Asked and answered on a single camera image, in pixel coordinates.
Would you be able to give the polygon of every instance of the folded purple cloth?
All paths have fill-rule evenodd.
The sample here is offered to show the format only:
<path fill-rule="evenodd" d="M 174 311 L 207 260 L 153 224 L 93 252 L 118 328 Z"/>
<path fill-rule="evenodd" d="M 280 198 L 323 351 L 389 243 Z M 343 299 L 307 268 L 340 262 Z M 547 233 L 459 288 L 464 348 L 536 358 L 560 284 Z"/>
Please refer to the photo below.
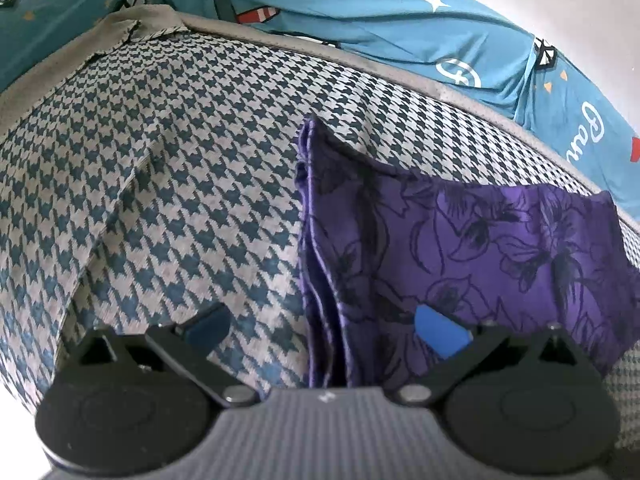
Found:
<path fill-rule="evenodd" d="M 420 304 L 518 333 L 560 322 L 603 374 L 640 338 L 640 272 L 608 192 L 393 168 L 316 117 L 298 142 L 310 386 L 396 388 L 426 373 L 436 356 L 415 334 Z"/>

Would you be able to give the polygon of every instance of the white star print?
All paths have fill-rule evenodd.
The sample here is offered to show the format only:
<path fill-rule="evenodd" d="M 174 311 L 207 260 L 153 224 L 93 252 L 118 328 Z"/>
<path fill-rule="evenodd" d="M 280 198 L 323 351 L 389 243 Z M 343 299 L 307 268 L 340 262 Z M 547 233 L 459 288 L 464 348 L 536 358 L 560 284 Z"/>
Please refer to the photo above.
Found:
<path fill-rule="evenodd" d="M 431 7 L 433 7 L 433 12 L 438 10 L 439 7 L 450 7 L 447 4 L 443 4 L 442 0 L 424 0 L 424 1 L 431 4 Z"/>

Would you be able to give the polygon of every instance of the black disc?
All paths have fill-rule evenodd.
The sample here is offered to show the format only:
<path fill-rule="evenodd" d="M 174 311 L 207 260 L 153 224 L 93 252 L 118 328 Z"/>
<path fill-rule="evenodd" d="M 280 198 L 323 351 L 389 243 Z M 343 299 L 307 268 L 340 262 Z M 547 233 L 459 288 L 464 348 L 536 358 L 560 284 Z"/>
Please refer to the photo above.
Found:
<path fill-rule="evenodd" d="M 568 366 L 541 366 L 542 373 L 528 376 L 480 375 L 453 391 L 444 415 L 463 449 L 487 465 L 529 475 L 569 473 L 612 449 L 620 419 L 604 389 L 562 378 Z"/>
<path fill-rule="evenodd" d="M 171 463 L 193 449 L 211 423 L 209 402 L 175 378 L 145 384 L 54 384 L 36 414 L 36 430 L 57 466 L 123 477 Z"/>

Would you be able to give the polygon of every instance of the white surface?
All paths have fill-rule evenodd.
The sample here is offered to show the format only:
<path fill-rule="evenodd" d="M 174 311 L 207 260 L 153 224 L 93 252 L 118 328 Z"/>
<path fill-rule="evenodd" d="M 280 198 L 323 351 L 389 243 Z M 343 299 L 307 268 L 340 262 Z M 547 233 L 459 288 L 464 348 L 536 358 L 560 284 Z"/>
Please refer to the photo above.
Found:
<path fill-rule="evenodd" d="M 40 480 L 50 469 L 33 417 L 0 386 L 0 478 Z"/>
<path fill-rule="evenodd" d="M 558 48 L 640 134 L 640 0 L 477 0 Z"/>

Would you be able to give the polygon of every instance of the houndstooth fabric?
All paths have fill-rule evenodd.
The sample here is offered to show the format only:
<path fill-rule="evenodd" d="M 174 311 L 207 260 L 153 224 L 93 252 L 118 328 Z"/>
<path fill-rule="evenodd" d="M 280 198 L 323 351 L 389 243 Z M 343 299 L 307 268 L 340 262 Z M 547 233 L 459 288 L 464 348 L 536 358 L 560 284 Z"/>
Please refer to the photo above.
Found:
<path fill-rule="evenodd" d="M 126 44 L 0 138 L 0 373 L 34 409 L 102 320 L 121 333 L 234 314 L 210 356 L 243 381 L 305 383 L 296 128 L 314 110 L 356 149 L 444 178 L 585 188 L 509 134 L 375 76 L 200 34 Z M 640 267 L 640 237 L 623 225 Z M 640 438 L 640 346 L 607 380 Z"/>

